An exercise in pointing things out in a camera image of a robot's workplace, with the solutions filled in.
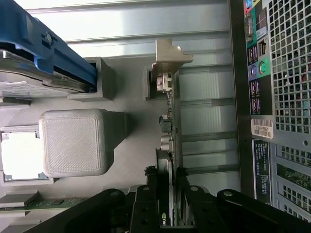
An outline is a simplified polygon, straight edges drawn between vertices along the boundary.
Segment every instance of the rear i/o panel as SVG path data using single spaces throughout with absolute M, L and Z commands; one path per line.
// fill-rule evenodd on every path
M 311 222 L 311 0 L 243 1 L 255 197 Z

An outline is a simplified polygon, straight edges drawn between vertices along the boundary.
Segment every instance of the usb port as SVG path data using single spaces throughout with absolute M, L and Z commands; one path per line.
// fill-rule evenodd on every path
M 252 96 L 256 94 L 256 84 L 255 84 L 255 81 L 252 81 L 251 82 L 251 94 Z
M 253 54 L 254 54 L 253 60 L 256 60 L 257 59 L 257 47 L 256 46 L 253 47 Z
M 259 98 L 256 99 L 256 103 L 257 103 L 257 111 L 259 112 L 261 110 L 261 102 Z
M 257 101 L 252 99 L 252 112 L 257 112 Z
M 253 49 L 248 49 L 248 63 L 251 63 L 254 60 Z
M 255 81 L 255 83 L 256 83 L 256 94 L 259 95 L 260 94 L 259 82 Z

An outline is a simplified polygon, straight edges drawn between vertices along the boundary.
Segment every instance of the barcode label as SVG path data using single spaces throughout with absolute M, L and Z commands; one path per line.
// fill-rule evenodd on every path
M 270 132 L 267 132 L 267 131 L 254 130 L 254 133 L 255 133 L 256 135 L 271 137 L 271 133 L 270 133 Z
M 252 135 L 273 138 L 273 123 L 271 120 L 252 119 Z
M 272 127 L 272 121 L 270 121 L 270 120 L 253 119 L 253 121 L 254 121 L 254 125 L 261 125 L 261 126 Z

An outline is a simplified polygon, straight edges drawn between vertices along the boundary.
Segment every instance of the blue drive bracket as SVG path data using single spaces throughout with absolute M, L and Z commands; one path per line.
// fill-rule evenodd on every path
M 13 0 L 0 0 L 0 43 L 32 54 L 41 71 L 53 74 L 57 67 L 79 81 L 97 85 L 96 68 Z

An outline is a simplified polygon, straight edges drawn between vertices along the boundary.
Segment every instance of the metal bracket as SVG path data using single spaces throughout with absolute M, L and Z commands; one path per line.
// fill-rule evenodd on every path
M 184 55 L 179 46 L 172 45 L 172 39 L 157 39 L 156 63 L 152 64 L 152 82 L 162 73 L 174 75 L 183 64 L 192 62 L 192 55 Z

